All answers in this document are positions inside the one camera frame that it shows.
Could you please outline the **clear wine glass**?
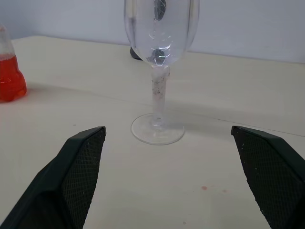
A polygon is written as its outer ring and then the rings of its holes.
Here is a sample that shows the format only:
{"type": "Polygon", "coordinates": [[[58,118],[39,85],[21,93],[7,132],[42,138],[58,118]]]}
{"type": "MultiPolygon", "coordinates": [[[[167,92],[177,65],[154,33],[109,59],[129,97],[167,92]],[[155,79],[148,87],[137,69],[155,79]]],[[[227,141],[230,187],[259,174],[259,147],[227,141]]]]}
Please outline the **clear wine glass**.
{"type": "Polygon", "coordinates": [[[198,28],[200,0],[124,0],[125,31],[131,49],[152,67],[152,113],[136,118],[132,134],[150,145],[179,141],[184,126],[165,116],[170,66],[191,47],[198,28]]]}

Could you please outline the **bottle with red liquid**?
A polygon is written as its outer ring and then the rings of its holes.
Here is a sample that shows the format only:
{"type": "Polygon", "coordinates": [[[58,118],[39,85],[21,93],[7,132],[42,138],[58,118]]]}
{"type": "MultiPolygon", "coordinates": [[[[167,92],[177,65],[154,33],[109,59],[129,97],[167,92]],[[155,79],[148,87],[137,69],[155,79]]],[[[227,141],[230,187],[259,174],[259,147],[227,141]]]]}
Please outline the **bottle with red liquid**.
{"type": "Polygon", "coordinates": [[[26,81],[19,70],[16,53],[4,25],[0,23],[0,103],[22,98],[26,81]]]}

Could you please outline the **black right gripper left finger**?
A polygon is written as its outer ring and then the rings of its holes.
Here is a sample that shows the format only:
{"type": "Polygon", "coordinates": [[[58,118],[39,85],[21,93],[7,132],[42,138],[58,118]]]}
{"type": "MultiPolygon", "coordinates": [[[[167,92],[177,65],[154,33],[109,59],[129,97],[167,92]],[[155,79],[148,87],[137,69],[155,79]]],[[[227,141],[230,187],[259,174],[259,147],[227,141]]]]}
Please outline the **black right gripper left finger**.
{"type": "Polygon", "coordinates": [[[0,229],[83,229],[105,137],[104,126],[70,137],[35,176],[0,229]]]}

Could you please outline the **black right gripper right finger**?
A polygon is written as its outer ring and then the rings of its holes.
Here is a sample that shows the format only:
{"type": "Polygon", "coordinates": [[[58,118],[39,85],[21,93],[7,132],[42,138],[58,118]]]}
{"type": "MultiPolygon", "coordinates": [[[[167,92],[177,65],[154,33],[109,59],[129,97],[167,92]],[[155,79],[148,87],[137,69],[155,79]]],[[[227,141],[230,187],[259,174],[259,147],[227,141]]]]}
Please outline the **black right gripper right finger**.
{"type": "Polygon", "coordinates": [[[271,229],[305,229],[305,159],[284,139],[233,126],[248,186],[271,229]]]}

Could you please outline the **dark grey rounded object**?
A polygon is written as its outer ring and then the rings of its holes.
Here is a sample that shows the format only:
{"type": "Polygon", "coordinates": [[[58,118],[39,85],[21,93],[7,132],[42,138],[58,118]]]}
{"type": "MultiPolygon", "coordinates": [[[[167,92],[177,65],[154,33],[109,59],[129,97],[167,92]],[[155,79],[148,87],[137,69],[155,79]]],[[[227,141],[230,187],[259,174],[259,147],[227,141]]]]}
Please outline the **dark grey rounded object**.
{"type": "Polygon", "coordinates": [[[133,50],[132,47],[130,47],[130,55],[132,58],[136,59],[136,60],[139,60],[139,61],[142,61],[142,59],[137,55],[137,53],[133,50]]]}

